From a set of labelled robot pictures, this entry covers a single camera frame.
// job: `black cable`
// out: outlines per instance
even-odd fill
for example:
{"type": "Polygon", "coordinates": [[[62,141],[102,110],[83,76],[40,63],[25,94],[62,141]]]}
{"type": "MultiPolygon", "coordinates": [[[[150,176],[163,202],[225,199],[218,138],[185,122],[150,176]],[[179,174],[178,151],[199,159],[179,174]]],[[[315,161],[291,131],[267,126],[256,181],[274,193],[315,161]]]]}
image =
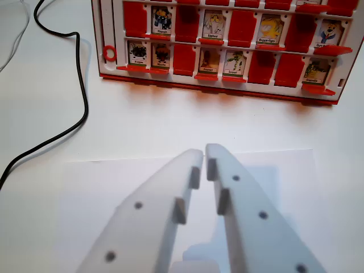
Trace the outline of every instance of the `black cable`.
{"type": "Polygon", "coordinates": [[[80,86],[81,86],[81,92],[82,92],[82,97],[84,99],[84,106],[85,106],[85,111],[84,111],[84,115],[82,116],[82,118],[72,127],[70,127],[69,129],[63,131],[62,133],[60,133],[59,135],[54,136],[53,138],[50,138],[49,140],[46,140],[45,142],[35,146],[34,148],[22,153],[21,155],[18,155],[16,158],[14,158],[6,167],[4,173],[2,174],[1,178],[0,178],[0,190],[2,188],[2,186],[4,185],[5,180],[7,179],[11,168],[14,166],[14,164],[16,162],[18,162],[19,160],[21,160],[22,158],[24,158],[27,155],[32,154],[33,152],[43,148],[44,146],[64,137],[65,135],[71,133],[74,129],[78,128],[79,126],[81,126],[87,119],[87,116],[89,114],[89,105],[87,102],[87,96],[86,96],[86,90],[85,90],[85,85],[84,85],[84,81],[82,78],[82,73],[81,73],[81,64],[80,64],[80,34],[78,32],[71,32],[71,33],[59,33],[56,31],[52,31],[47,29],[46,27],[44,27],[39,21],[38,21],[38,10],[40,8],[40,6],[43,4],[44,0],[40,0],[39,3],[36,5],[35,10],[34,10],[34,20],[35,22],[38,24],[39,27],[41,27],[44,31],[47,31],[48,33],[58,36],[58,37],[62,37],[62,38],[67,38],[67,37],[71,37],[71,36],[76,36],[76,67],[77,67],[77,74],[78,74],[78,80],[80,82],[80,86]]]}

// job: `white table surface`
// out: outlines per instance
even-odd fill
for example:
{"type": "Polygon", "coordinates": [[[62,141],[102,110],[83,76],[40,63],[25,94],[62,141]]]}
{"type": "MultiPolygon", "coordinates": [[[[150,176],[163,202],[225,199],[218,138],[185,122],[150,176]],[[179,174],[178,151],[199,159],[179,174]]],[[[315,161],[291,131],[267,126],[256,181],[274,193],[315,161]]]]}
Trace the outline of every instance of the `white table surface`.
{"type": "MultiPolygon", "coordinates": [[[[5,2],[10,1],[0,0],[0,63],[25,23],[20,4],[2,6],[5,2]]],[[[33,11],[38,1],[26,2],[33,11]]],[[[77,30],[86,40],[81,62],[85,70],[90,53],[90,114],[72,138],[25,162],[7,179],[0,192],[0,272],[56,272],[57,257],[50,249],[63,162],[175,156],[207,143],[234,153],[314,149],[341,254],[331,272],[362,272],[363,50],[339,104],[312,107],[106,81],[98,76],[90,0],[58,0],[40,20],[53,30],[77,30]],[[27,255],[10,256],[9,250],[24,245],[27,255]]],[[[0,73],[1,171],[21,152],[74,124],[82,112],[75,40],[51,36],[31,19],[16,55],[0,73]]]]}

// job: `cartoon character picture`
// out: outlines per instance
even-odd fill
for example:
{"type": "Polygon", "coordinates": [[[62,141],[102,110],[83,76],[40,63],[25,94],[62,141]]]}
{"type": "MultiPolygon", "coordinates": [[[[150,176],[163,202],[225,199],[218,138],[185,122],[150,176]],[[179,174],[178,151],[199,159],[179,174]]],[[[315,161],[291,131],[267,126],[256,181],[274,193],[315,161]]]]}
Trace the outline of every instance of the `cartoon character picture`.
{"type": "Polygon", "coordinates": [[[206,10],[202,37],[222,40],[226,18],[221,10],[206,10]]]}
{"type": "Polygon", "coordinates": [[[263,14],[257,42],[260,44],[278,44],[283,24],[280,15],[263,14]]]}
{"type": "Polygon", "coordinates": [[[147,65],[147,48],[142,42],[128,42],[129,63],[135,65],[147,65]]]}
{"type": "Polygon", "coordinates": [[[300,5],[303,5],[303,4],[319,5],[319,4],[321,4],[321,0],[309,0],[309,1],[298,0],[297,3],[296,3],[297,6],[300,6],[300,5]]]}
{"type": "Polygon", "coordinates": [[[242,77],[245,62],[242,51],[227,51],[223,75],[242,77]]]}
{"type": "Polygon", "coordinates": [[[330,65],[327,59],[311,59],[302,82],[324,84],[329,70],[330,65]]]}
{"type": "Polygon", "coordinates": [[[152,33],[170,35],[172,13],[167,7],[152,6],[152,33]]]}
{"type": "Polygon", "coordinates": [[[343,32],[344,28],[341,27],[341,21],[324,19],[315,47],[323,47],[327,44],[339,45],[343,32]]]}
{"type": "Polygon", "coordinates": [[[171,51],[166,44],[152,44],[153,59],[152,67],[157,68],[169,68],[169,58],[171,57],[171,51]]]}
{"type": "Polygon", "coordinates": [[[220,55],[215,48],[202,48],[200,53],[199,72],[217,74],[220,55]]]}

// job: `gripper jaw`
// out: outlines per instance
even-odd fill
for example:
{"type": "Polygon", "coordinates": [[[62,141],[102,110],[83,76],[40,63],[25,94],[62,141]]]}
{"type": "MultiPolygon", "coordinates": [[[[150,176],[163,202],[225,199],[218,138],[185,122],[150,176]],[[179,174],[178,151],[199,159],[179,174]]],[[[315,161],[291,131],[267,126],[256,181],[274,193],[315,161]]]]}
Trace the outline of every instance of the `gripper jaw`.
{"type": "Polygon", "coordinates": [[[242,164],[219,144],[206,146],[207,178],[224,216],[231,273],[325,270],[242,164]]]}
{"type": "Polygon", "coordinates": [[[185,224],[203,153],[172,159],[128,196],[96,240],[78,273],[167,273],[177,225],[185,224]]]}

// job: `red circle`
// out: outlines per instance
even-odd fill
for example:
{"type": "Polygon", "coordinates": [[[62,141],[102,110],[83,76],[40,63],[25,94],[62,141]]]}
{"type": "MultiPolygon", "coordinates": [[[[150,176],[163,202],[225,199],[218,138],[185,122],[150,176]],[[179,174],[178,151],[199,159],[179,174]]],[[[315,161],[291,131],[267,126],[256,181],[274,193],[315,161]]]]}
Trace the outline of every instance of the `red circle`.
{"type": "Polygon", "coordinates": [[[107,60],[107,61],[116,61],[116,49],[112,46],[112,45],[106,45],[104,46],[104,58],[107,60]],[[110,58],[108,55],[107,55],[107,50],[108,49],[111,49],[113,52],[114,52],[114,57],[110,58]]]}

